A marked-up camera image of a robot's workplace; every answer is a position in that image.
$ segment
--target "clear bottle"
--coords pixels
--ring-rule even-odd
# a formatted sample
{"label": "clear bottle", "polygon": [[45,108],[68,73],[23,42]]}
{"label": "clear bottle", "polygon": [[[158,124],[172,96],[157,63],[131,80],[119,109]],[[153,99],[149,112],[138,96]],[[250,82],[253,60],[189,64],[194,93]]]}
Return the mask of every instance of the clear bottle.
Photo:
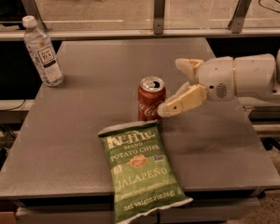
{"label": "clear bottle", "polygon": [[64,76],[50,38],[37,27],[34,16],[26,16],[22,21],[26,28],[24,42],[38,74],[47,86],[58,86]]}

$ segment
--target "red soda can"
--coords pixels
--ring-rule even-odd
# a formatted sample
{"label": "red soda can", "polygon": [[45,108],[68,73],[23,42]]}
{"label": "red soda can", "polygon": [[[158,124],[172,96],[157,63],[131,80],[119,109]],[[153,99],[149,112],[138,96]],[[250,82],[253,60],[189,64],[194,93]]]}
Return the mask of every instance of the red soda can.
{"label": "red soda can", "polygon": [[158,119],[158,106],[166,99],[164,82],[159,77],[145,77],[138,87],[138,119],[148,121]]}

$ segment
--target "white robotic arm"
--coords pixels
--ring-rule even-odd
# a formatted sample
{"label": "white robotic arm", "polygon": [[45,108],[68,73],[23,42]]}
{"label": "white robotic arm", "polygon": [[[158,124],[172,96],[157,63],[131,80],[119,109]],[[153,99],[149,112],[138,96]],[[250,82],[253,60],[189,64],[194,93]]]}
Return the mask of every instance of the white robotic arm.
{"label": "white robotic arm", "polygon": [[177,59],[176,68],[187,75],[175,95],[158,108],[161,117],[170,117],[195,108],[206,99],[229,101],[235,95],[280,103],[280,50],[277,64],[271,54],[215,58],[206,61]]}

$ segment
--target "green chip bag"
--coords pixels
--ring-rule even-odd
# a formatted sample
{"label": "green chip bag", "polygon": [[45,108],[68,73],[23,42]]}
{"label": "green chip bag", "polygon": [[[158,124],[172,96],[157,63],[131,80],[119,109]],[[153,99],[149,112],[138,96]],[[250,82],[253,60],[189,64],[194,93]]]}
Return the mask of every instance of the green chip bag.
{"label": "green chip bag", "polygon": [[110,165],[117,224],[192,201],[176,181],[157,121],[111,126],[98,135]]}

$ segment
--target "metal bracket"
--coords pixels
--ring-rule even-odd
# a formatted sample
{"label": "metal bracket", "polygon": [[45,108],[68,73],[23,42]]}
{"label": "metal bracket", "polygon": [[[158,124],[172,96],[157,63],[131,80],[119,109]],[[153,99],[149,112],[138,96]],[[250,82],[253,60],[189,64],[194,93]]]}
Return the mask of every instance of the metal bracket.
{"label": "metal bracket", "polygon": [[21,0],[21,2],[25,8],[26,14],[30,16],[34,16],[35,19],[37,20],[38,27],[46,31],[47,30],[46,24],[43,22],[43,20],[40,17],[35,0]]}
{"label": "metal bracket", "polygon": [[245,15],[252,0],[239,0],[228,28],[233,34],[240,34],[243,30]]}
{"label": "metal bracket", "polygon": [[166,0],[155,0],[153,29],[155,35],[162,35],[164,30]]}

